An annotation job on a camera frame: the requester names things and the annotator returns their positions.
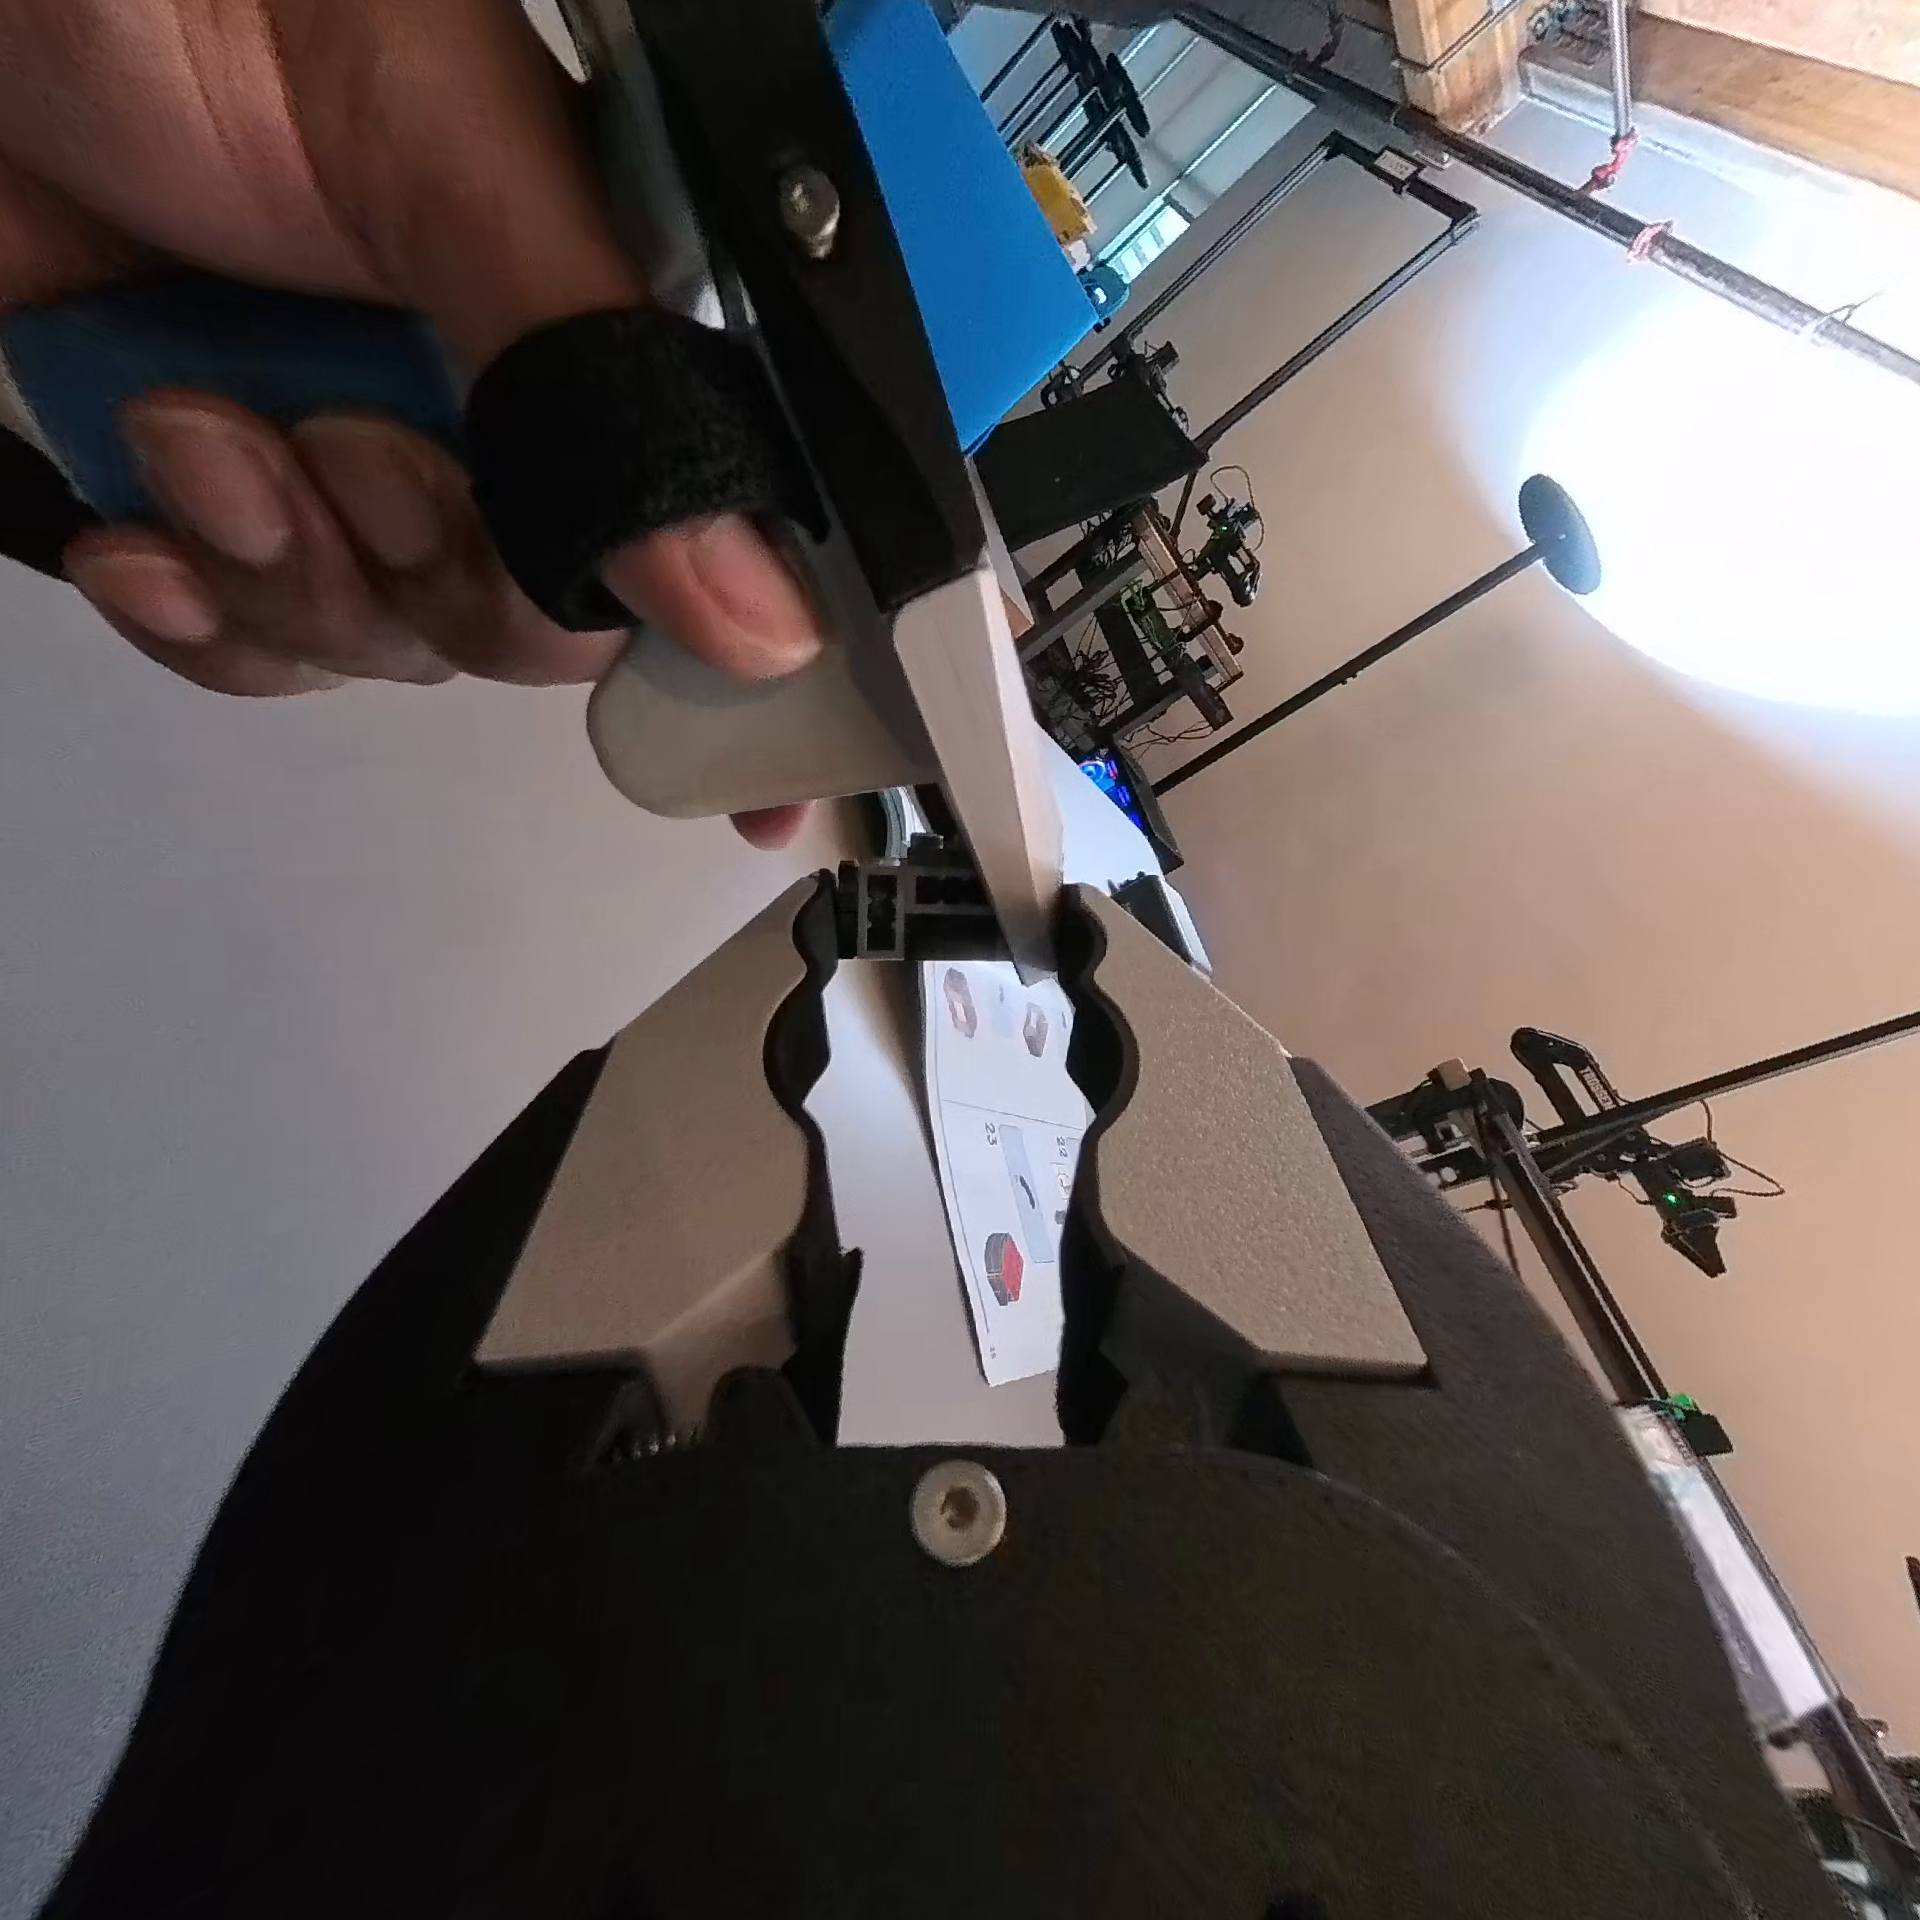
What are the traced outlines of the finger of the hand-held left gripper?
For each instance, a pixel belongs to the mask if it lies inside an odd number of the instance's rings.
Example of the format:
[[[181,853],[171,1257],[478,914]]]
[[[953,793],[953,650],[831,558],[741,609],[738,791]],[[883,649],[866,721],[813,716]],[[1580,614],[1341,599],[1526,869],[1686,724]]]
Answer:
[[[1023,979],[1056,973],[1066,818],[996,569],[979,564],[897,617],[897,657]]]

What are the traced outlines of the wooden post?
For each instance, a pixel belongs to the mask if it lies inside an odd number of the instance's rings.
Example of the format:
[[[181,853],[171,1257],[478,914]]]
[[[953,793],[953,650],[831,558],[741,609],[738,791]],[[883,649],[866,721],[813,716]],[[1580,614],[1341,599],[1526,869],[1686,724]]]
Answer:
[[[1389,2],[1409,105],[1457,134],[1487,134],[1521,102],[1531,2]]]

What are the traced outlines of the black vertical pipe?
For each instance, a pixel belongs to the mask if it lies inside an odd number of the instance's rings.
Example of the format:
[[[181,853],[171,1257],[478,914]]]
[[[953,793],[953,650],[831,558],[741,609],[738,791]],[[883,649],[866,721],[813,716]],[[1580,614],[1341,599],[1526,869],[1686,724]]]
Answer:
[[[1280,40],[1247,25],[1237,25],[1210,5],[1178,5],[1173,14],[1221,53],[1230,53],[1269,81],[1280,81],[1284,88],[1297,92],[1319,109],[1334,109],[1338,115],[1381,134],[1392,146],[1408,146],[1428,161],[1463,164],[1531,204],[1608,241],[1626,261],[1659,267],[1697,291],[1809,347],[1846,355],[1901,384],[1917,386],[1915,355],[1862,329],[1858,322],[1844,317],[1838,309],[1821,309],[1811,300],[1802,300],[1737,263],[1697,247],[1692,241],[1678,235],[1669,223],[1646,221],[1621,208],[1608,204],[1598,196],[1587,196],[1572,184],[1561,184],[1503,155],[1500,146],[1447,131],[1440,120],[1424,109],[1395,103],[1326,66],[1316,66],[1307,53],[1295,53]]]

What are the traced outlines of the red grey brick model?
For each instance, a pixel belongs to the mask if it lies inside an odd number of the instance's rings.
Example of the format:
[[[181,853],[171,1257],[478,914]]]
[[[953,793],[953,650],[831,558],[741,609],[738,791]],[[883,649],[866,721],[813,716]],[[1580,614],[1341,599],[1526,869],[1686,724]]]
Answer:
[[[901,858],[845,861],[833,879],[844,962],[1012,962],[967,847],[914,836]]]

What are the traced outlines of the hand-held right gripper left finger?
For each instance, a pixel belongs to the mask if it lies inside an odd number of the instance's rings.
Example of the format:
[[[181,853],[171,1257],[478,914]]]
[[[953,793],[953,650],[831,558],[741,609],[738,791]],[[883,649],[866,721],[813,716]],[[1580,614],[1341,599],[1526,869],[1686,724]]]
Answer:
[[[807,1095],[838,958],[836,883],[807,876],[617,1032],[480,1365],[624,1368],[677,1439],[720,1380],[767,1368],[836,1444],[860,1257]]]

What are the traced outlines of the aluminium frame rail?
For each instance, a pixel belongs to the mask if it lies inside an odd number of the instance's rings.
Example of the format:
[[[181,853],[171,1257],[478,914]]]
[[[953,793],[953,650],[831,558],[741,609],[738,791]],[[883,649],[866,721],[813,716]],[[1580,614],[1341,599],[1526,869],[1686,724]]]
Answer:
[[[1432,1187],[1484,1186],[1481,1206],[1521,1266],[1526,1235],[1566,1305],[1579,1344],[1598,1365],[1620,1423],[1678,1524],[1733,1668],[1744,1717],[1771,1759],[1795,1757],[1811,1790],[1790,1787],[1819,1861],[1850,1914],[1915,1914],[1915,1792],[1881,1735],[1846,1699],[1834,1668],[1716,1471],[1734,1453],[1725,1427],[1667,1384],[1626,1307],[1579,1234],[1568,1194],[1583,1179],[1626,1191],[1660,1219],[1662,1239],[1708,1277],[1725,1275],[1719,1230],[1734,1194],[1708,1179],[1719,1148],[1655,1139],[1592,1059],[1560,1036],[1533,1033],[1531,1071],[1557,1126],[1534,1128],[1512,1083],[1443,1062],[1368,1115]]]

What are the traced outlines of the row of black stools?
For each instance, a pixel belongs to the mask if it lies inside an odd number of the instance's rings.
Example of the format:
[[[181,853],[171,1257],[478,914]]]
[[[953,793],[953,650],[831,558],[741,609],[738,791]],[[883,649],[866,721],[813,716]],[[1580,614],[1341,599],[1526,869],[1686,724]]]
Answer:
[[[1051,159],[1090,198],[1122,176],[1148,187],[1150,114],[1130,55],[1153,34],[1109,47],[1091,20],[1045,14],[979,88],[1008,152]]]

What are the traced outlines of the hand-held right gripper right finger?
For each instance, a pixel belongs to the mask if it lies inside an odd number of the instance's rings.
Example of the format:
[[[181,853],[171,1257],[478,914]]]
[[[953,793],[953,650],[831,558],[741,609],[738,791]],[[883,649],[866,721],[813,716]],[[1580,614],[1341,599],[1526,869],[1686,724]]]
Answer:
[[[1101,1444],[1136,1395],[1226,1444],[1283,1378],[1420,1382],[1422,1338],[1286,1047],[1119,898],[1056,914],[1091,1123],[1061,1254],[1056,1410]]]

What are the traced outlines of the computer with coloured lights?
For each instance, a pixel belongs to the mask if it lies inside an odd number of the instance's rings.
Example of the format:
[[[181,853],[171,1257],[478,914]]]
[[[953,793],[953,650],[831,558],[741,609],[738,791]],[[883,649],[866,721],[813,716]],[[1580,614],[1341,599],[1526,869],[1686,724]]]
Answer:
[[[1107,750],[1082,756],[1079,771],[1097,786],[1109,802],[1148,838],[1163,874],[1177,874],[1186,865],[1186,855],[1166,818],[1163,802],[1148,779],[1141,762],[1119,742]]]

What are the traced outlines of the blue felt desk divider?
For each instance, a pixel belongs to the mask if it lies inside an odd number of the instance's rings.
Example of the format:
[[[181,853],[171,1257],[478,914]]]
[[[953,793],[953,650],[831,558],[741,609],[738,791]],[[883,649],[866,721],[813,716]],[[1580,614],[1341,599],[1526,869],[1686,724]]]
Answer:
[[[824,32],[877,168],[967,452],[1079,347],[1095,305],[925,2]]]

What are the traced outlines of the black monitor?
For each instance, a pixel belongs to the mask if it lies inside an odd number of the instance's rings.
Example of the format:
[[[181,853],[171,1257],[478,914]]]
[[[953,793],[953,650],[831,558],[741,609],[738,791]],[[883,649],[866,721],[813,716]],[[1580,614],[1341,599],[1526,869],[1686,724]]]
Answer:
[[[1008,549],[1098,523],[1202,467],[1166,394],[1120,376],[1006,418],[972,458]]]

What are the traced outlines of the yellow object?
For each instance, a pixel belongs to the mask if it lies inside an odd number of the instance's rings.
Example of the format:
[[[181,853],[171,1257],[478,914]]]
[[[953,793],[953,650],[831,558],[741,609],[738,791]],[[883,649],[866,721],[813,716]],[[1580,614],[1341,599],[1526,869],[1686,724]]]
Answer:
[[[1041,209],[1056,244],[1069,253],[1097,231],[1091,208],[1077,191],[1061,161],[1038,143],[1025,143],[1016,152],[1025,187]]]

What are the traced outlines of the person's left hand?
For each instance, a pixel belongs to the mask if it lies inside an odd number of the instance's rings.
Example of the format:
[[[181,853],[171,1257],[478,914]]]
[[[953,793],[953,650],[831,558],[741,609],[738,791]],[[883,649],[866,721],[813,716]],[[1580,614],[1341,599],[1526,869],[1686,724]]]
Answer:
[[[524,5],[6,2],[6,309],[167,264],[409,309],[468,371],[650,300]],[[631,620],[743,682],[821,650],[743,515],[613,551],[621,614],[574,633],[512,582],[456,459],[391,418],[278,429],[181,386],[118,418],[161,526],[90,528],[60,571],[212,694],[593,683]]]

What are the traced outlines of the brick instruction booklet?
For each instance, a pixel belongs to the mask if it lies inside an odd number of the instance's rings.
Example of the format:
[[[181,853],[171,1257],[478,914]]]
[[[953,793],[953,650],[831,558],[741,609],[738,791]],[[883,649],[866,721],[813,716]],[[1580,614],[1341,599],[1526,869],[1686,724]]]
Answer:
[[[1061,1257],[1091,1107],[1067,1069],[1073,1006],[1012,964],[919,969],[930,1148],[989,1384],[1056,1371]]]

